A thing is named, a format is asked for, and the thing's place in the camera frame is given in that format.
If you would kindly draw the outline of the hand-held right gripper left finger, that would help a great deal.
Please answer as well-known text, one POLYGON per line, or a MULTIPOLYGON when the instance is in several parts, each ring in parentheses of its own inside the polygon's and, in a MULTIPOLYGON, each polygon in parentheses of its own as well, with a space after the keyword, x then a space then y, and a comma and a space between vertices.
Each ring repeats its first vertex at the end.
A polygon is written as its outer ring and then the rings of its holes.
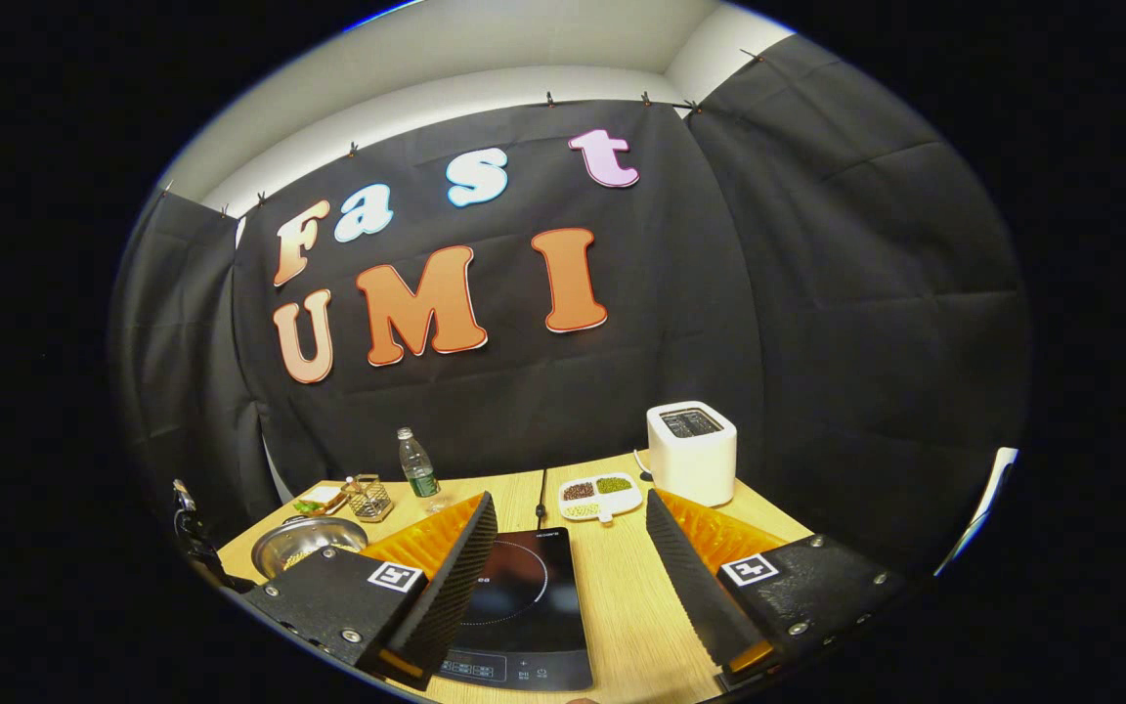
POLYGON ((245 601, 332 659, 425 690, 441 669, 498 529, 475 494, 351 552, 316 549, 245 601))

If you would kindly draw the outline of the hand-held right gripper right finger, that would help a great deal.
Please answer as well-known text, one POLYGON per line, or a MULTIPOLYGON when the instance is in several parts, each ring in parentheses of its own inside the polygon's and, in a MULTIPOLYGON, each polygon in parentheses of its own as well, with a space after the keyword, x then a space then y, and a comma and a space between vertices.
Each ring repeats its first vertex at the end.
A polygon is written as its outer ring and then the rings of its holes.
POLYGON ((732 684, 825 651, 908 587, 839 540, 781 540, 663 490, 647 491, 645 531, 694 633, 732 684))

